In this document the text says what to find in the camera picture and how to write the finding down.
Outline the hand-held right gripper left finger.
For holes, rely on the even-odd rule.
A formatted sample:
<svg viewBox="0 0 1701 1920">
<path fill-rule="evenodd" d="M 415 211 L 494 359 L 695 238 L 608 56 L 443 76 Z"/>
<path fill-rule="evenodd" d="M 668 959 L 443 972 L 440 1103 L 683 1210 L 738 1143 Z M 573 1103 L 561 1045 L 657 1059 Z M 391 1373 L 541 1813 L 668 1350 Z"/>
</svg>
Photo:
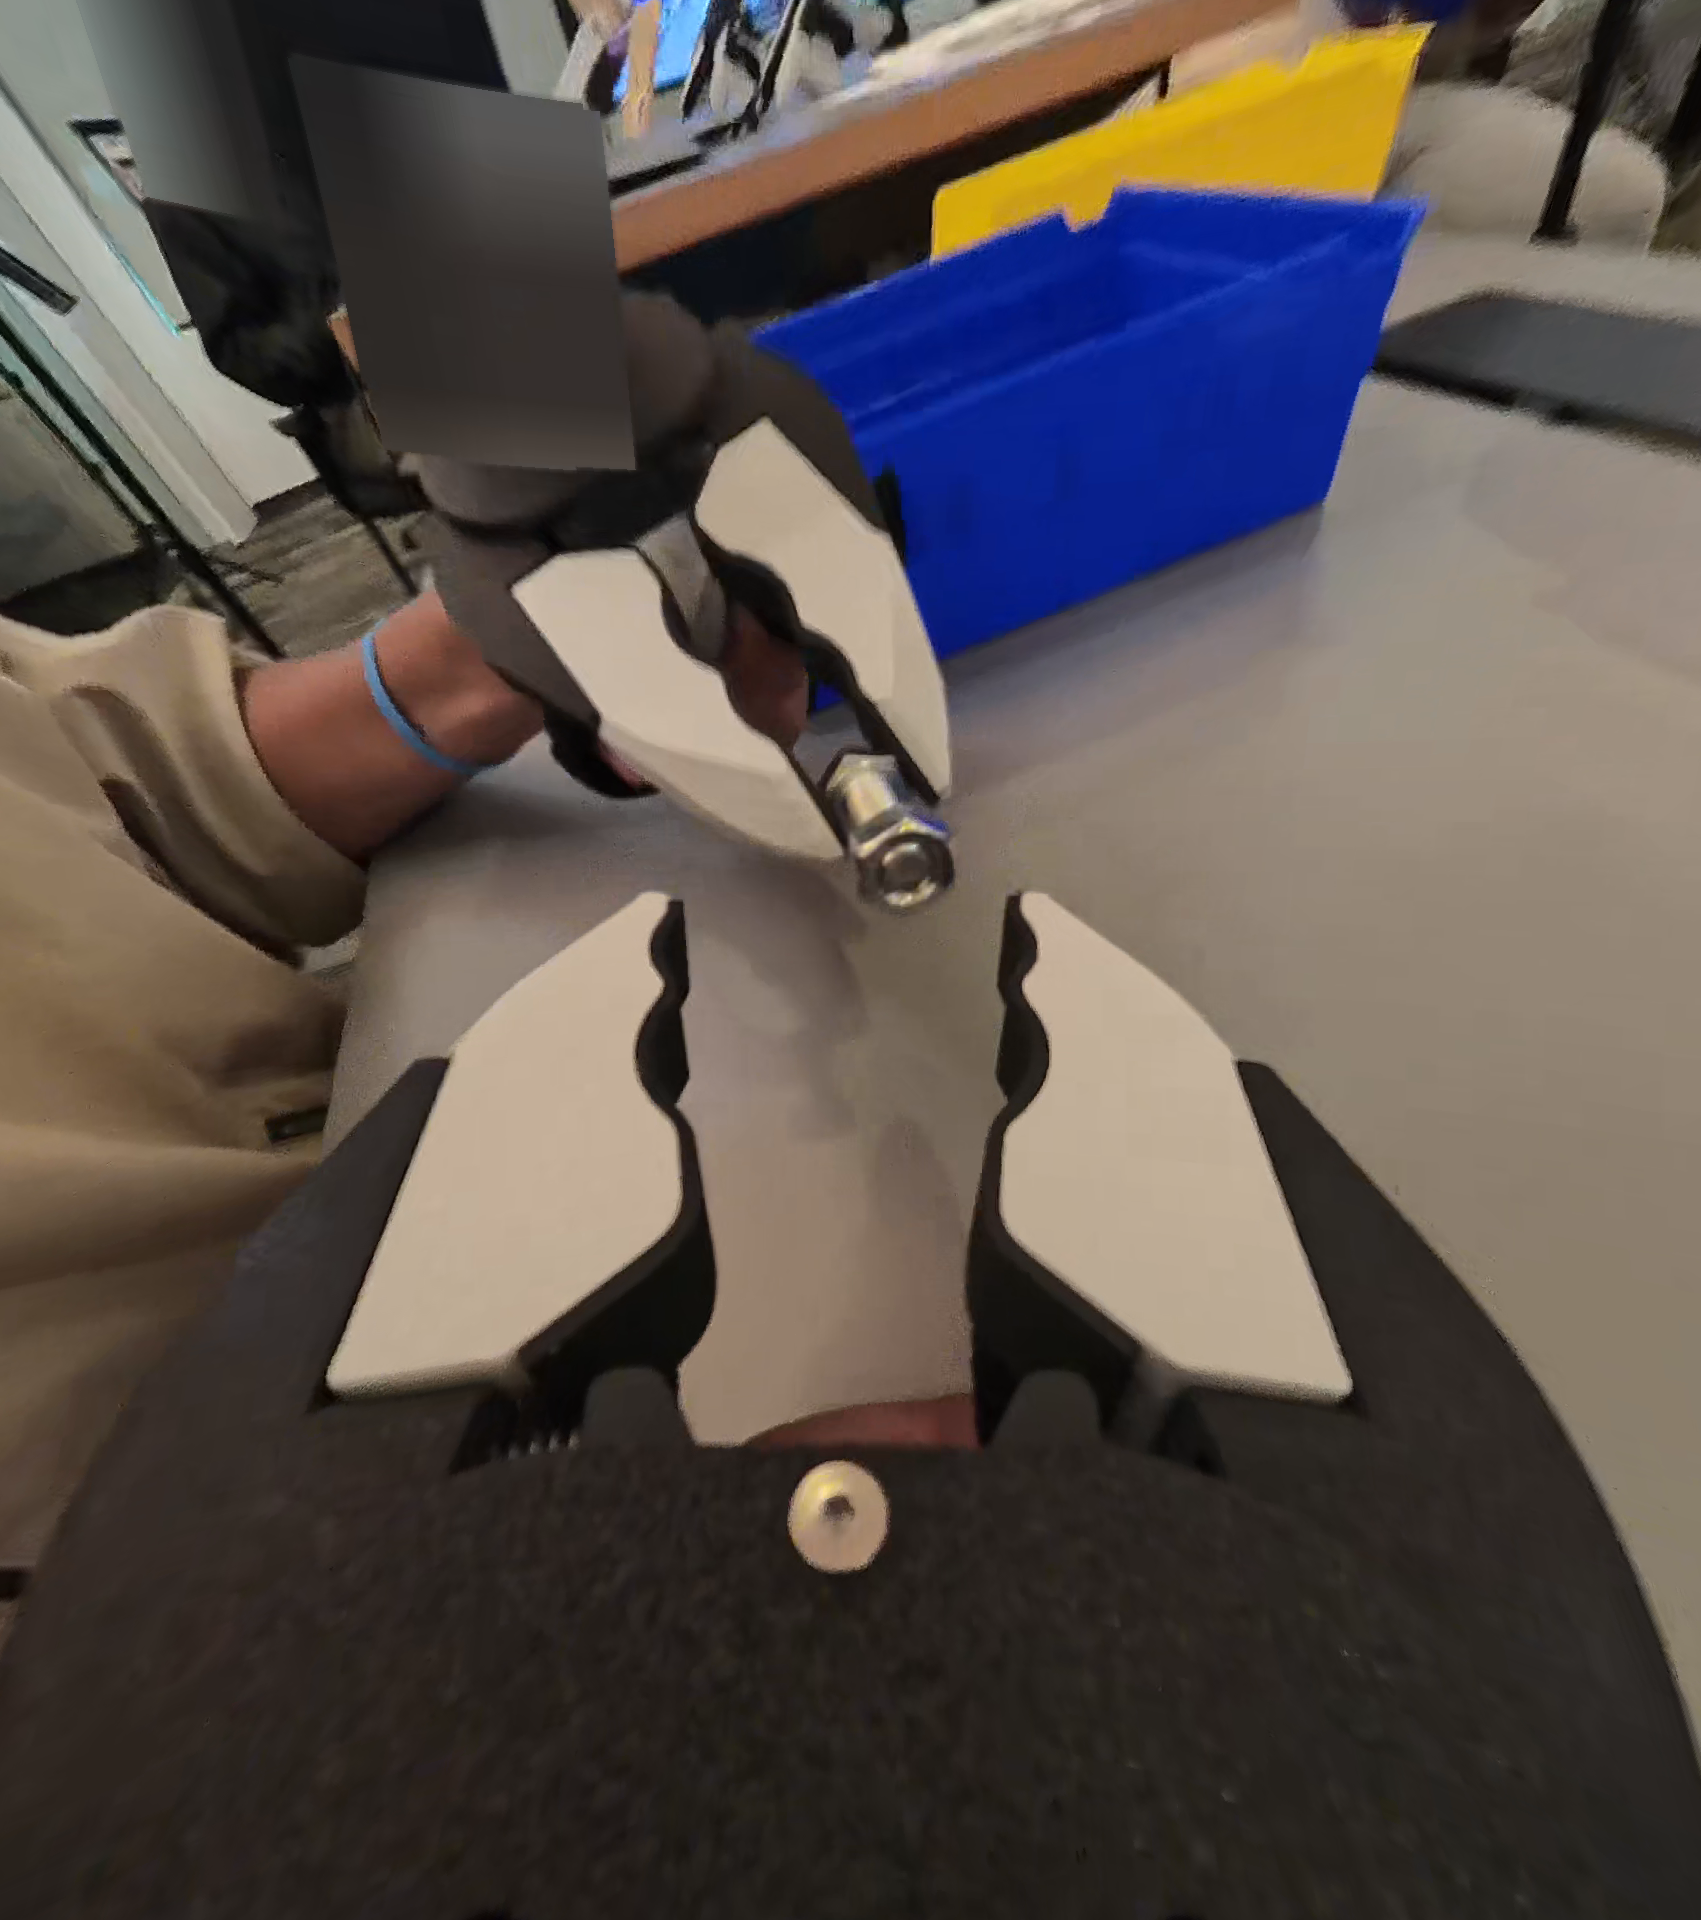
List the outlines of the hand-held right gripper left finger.
<svg viewBox="0 0 1701 1920">
<path fill-rule="evenodd" d="M 683 1116 L 687 917 L 640 893 L 450 1048 L 326 1370 L 336 1403 L 512 1397 L 552 1432 L 683 1367 L 717 1306 Z"/>
</svg>

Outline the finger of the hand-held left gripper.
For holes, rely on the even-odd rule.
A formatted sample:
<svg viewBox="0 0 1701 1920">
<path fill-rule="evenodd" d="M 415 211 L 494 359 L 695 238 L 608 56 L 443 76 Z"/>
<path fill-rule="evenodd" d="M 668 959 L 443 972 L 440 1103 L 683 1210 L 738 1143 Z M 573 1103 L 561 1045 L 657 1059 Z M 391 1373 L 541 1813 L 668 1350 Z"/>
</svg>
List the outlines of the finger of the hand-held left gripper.
<svg viewBox="0 0 1701 1920">
<path fill-rule="evenodd" d="M 705 824 L 803 862 L 840 862 L 791 753 L 733 707 L 719 667 L 670 630 L 674 603 L 635 548 L 552 557 L 512 603 L 588 709 L 601 747 Z"/>
<path fill-rule="evenodd" d="M 888 533 L 769 420 L 715 452 L 692 530 L 720 588 L 812 661 L 924 800 L 944 800 L 948 696 Z"/>
</svg>

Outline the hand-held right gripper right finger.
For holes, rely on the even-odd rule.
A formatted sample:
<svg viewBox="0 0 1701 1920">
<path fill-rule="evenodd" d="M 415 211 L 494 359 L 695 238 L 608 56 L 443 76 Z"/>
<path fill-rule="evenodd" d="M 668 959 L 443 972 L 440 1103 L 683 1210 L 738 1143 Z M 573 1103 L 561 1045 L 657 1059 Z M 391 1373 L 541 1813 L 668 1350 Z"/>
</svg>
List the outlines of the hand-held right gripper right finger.
<svg viewBox="0 0 1701 1920">
<path fill-rule="evenodd" d="M 1065 908 L 1007 900 L 966 1242 L 979 1439 L 1060 1400 L 1152 1452 L 1222 1394 L 1334 1414 L 1352 1373 L 1244 1070 L 1198 1008 Z"/>
</svg>

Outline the steel hex bolt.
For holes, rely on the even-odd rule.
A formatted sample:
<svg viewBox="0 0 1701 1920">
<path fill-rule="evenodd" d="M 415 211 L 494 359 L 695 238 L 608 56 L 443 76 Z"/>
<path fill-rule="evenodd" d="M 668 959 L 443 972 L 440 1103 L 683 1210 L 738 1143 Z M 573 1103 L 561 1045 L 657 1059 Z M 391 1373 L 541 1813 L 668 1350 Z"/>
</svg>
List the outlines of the steel hex bolt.
<svg viewBox="0 0 1701 1920">
<path fill-rule="evenodd" d="M 923 822 L 953 842 L 948 826 L 914 797 L 898 765 L 888 757 L 838 755 L 824 777 L 823 799 L 855 879 L 855 847 L 894 824 Z"/>
</svg>

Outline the blue storage bin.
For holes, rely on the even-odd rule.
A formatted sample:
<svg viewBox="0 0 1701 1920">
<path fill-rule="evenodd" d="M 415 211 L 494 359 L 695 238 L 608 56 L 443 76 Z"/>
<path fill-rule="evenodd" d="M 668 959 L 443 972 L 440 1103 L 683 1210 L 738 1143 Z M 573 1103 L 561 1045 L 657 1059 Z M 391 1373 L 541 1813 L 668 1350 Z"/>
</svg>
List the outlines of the blue storage bin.
<svg viewBox="0 0 1701 1920">
<path fill-rule="evenodd" d="M 1124 186 L 756 338 L 849 423 L 948 661 L 1321 507 L 1423 221 Z"/>
</svg>

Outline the person's left forearm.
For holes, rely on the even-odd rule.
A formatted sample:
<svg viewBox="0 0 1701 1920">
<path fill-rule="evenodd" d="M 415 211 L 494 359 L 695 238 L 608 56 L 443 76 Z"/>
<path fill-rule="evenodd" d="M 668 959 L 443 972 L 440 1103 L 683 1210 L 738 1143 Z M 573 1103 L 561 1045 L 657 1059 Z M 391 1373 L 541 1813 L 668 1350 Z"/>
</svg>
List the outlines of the person's left forearm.
<svg viewBox="0 0 1701 1920">
<path fill-rule="evenodd" d="M 368 862 L 409 818 L 407 750 L 358 645 L 238 672 L 238 715 L 276 797 L 332 853 Z"/>
</svg>

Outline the person's left hand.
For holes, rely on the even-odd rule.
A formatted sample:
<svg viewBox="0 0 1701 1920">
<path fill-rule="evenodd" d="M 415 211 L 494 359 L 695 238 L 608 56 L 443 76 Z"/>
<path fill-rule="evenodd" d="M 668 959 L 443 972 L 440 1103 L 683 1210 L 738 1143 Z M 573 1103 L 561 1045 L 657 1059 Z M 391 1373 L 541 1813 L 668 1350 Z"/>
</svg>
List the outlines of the person's left hand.
<svg viewBox="0 0 1701 1920">
<path fill-rule="evenodd" d="M 487 665 L 432 590 L 389 618 L 378 654 L 394 705 L 459 766 L 504 765 L 546 730 L 542 707 Z"/>
</svg>

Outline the blue wristband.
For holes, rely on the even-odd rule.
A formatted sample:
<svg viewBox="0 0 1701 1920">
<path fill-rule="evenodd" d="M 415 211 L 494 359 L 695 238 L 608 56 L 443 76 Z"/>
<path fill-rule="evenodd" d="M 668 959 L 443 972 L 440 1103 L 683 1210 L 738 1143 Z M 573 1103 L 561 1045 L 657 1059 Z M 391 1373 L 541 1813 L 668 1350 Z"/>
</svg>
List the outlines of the blue wristband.
<svg viewBox="0 0 1701 1920">
<path fill-rule="evenodd" d="M 360 669 L 363 686 L 382 719 L 382 726 L 391 732 L 407 750 L 409 757 L 426 765 L 432 773 L 444 775 L 452 781 L 477 781 L 487 775 L 496 763 L 456 757 L 443 750 L 407 713 L 407 709 L 394 696 L 386 676 L 382 672 L 380 656 L 380 638 L 382 638 L 380 621 L 376 627 L 368 629 L 356 642 L 356 661 Z"/>
</svg>

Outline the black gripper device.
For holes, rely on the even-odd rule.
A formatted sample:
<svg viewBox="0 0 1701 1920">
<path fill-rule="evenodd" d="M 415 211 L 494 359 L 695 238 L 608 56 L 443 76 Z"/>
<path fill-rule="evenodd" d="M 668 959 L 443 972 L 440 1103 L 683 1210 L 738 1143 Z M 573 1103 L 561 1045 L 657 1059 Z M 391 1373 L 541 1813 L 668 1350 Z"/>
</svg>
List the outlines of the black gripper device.
<svg viewBox="0 0 1701 1920">
<path fill-rule="evenodd" d="M 754 129 L 783 109 L 831 98 L 909 41 L 902 2 L 717 2 L 695 43 L 679 117 Z"/>
</svg>

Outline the yellow storage bin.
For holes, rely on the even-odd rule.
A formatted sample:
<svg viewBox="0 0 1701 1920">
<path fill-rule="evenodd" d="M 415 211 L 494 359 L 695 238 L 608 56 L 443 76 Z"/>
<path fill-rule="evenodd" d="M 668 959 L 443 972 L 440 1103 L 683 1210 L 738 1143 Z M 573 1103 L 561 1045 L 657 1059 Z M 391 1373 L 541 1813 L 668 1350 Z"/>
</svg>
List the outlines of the yellow storage bin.
<svg viewBox="0 0 1701 1920">
<path fill-rule="evenodd" d="M 1431 34 L 1402 23 L 1257 61 L 943 186 L 931 254 L 1045 219 L 1093 225 L 1122 189 L 1370 201 Z"/>
</svg>

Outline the black office chair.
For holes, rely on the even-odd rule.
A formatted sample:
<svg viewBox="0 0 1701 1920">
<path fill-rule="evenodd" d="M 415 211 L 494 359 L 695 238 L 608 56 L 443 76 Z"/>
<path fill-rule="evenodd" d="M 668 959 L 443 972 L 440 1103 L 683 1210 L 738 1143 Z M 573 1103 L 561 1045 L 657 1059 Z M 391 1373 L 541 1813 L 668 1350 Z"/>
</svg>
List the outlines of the black office chair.
<svg viewBox="0 0 1701 1920">
<path fill-rule="evenodd" d="M 296 233 L 148 194 L 140 206 L 214 370 L 280 413 L 277 432 L 413 592 L 416 579 L 382 523 L 416 514 L 420 492 L 384 448 L 335 334 L 335 271 Z"/>
</svg>

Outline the black white marker tag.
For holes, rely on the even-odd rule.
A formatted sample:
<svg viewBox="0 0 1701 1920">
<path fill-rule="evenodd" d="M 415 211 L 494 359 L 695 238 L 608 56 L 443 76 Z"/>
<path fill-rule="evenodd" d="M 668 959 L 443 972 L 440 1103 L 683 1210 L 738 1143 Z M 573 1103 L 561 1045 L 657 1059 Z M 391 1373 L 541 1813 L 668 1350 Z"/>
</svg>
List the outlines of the black white marker tag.
<svg viewBox="0 0 1701 1920">
<path fill-rule="evenodd" d="M 79 115 L 72 117 L 66 126 L 121 192 L 134 205 L 141 205 L 141 179 L 121 122 L 111 115 Z"/>
</svg>

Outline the grey wood-edged table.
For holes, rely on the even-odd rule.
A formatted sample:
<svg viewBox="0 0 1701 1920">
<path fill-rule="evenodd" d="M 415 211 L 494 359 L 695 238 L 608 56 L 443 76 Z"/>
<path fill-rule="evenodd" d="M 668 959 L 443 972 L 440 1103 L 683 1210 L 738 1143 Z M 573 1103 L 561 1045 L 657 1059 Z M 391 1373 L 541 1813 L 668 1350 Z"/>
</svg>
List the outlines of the grey wood-edged table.
<svg viewBox="0 0 1701 1920">
<path fill-rule="evenodd" d="M 1701 252 L 1622 252 L 1617 248 L 1531 245 L 1506 238 L 1428 235 L 1416 241 L 1396 278 L 1387 333 L 1455 305 L 1513 296 L 1543 305 L 1596 309 L 1701 328 Z M 1393 366 L 1380 349 L 1377 377 L 1413 392 L 1452 398 L 1521 419 L 1543 420 L 1647 450 L 1701 461 L 1701 436 L 1667 423 L 1640 423 L 1564 397 L 1534 397 Z"/>
</svg>

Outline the black table panel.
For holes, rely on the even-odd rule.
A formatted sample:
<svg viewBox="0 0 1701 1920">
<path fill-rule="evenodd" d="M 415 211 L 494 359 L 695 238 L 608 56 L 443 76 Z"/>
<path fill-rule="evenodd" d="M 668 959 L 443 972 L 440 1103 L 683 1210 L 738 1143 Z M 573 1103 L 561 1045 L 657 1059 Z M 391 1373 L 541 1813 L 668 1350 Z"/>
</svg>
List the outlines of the black table panel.
<svg viewBox="0 0 1701 1920">
<path fill-rule="evenodd" d="M 1701 450 L 1701 321 L 1481 292 L 1390 325 L 1374 373 Z"/>
</svg>

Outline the tall marker sign stand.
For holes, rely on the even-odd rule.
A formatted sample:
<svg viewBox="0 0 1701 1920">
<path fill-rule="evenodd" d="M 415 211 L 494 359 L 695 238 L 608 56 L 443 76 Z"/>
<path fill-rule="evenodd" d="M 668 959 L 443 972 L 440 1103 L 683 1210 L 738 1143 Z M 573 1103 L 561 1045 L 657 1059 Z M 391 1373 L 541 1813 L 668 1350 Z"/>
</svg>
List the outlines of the tall marker sign stand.
<svg viewBox="0 0 1701 1920">
<path fill-rule="evenodd" d="M 1638 2 L 1603 2 L 1593 21 L 1569 129 L 1533 235 L 1538 245 L 1575 238 L 1575 205 L 1587 154 L 1603 129 L 1638 10 Z"/>
</svg>

